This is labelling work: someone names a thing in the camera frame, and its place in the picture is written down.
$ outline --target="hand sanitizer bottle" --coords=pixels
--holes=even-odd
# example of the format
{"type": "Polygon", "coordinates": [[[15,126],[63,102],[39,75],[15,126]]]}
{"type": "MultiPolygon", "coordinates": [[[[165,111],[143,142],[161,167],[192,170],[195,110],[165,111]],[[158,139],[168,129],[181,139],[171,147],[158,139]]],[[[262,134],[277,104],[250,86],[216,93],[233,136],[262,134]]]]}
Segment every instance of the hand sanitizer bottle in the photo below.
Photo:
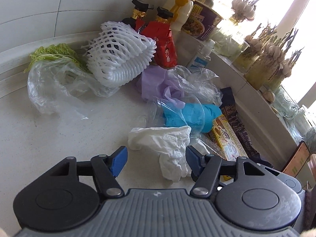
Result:
{"type": "Polygon", "coordinates": [[[211,60],[210,54],[214,48],[215,42],[210,40],[203,48],[201,48],[193,59],[186,66],[189,68],[205,68],[207,63],[211,60]]]}

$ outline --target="white countertop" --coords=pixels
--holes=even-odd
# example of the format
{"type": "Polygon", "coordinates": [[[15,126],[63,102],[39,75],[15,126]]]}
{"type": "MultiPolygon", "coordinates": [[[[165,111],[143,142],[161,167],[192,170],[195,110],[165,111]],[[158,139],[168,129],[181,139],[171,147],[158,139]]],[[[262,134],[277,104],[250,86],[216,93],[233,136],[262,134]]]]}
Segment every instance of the white countertop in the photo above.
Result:
{"type": "MultiPolygon", "coordinates": [[[[96,111],[89,119],[67,124],[58,115],[40,115],[21,88],[0,99],[0,227],[9,235],[19,230],[12,204],[17,193],[67,156],[77,161],[98,154],[111,154],[127,145],[128,132],[138,126],[146,103],[133,83],[110,98],[92,99],[96,111]]],[[[152,151],[129,150],[128,161],[117,178],[122,188],[186,188],[190,177],[173,183],[162,177],[158,155],[152,151]]],[[[80,181],[93,186],[92,177],[80,181]]]]}

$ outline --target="black bottle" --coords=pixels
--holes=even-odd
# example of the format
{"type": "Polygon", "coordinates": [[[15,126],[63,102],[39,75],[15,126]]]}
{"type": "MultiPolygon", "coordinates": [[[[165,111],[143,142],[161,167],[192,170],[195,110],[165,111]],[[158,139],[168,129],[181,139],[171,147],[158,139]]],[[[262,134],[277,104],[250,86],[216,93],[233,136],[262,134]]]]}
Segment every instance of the black bottle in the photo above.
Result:
{"type": "Polygon", "coordinates": [[[143,2],[142,0],[132,0],[132,3],[135,4],[133,15],[129,18],[123,19],[122,22],[135,29],[136,20],[145,17],[147,10],[153,10],[154,6],[143,2]]]}

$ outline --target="clear plastic container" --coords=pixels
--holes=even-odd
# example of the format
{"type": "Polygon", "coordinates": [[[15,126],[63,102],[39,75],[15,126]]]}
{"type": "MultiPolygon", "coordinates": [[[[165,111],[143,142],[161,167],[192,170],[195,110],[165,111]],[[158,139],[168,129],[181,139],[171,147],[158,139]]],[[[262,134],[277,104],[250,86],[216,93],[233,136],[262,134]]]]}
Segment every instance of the clear plastic container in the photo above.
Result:
{"type": "Polygon", "coordinates": [[[149,100],[147,102],[146,127],[181,127],[189,125],[192,128],[191,135],[200,133],[205,124],[205,114],[200,101],[192,94],[187,94],[179,100],[192,106],[189,110],[187,108],[178,109],[169,100],[157,97],[149,100]]]}

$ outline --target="yellow box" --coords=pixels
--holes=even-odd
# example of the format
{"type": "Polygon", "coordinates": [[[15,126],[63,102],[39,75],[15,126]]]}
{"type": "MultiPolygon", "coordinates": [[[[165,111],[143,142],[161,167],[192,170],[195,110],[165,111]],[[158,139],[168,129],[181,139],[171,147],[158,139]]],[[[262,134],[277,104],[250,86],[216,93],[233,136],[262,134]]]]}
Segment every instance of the yellow box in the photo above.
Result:
{"type": "Polygon", "coordinates": [[[248,157],[236,134],[223,114],[213,120],[212,132],[227,161],[236,161],[237,157],[248,157]]]}

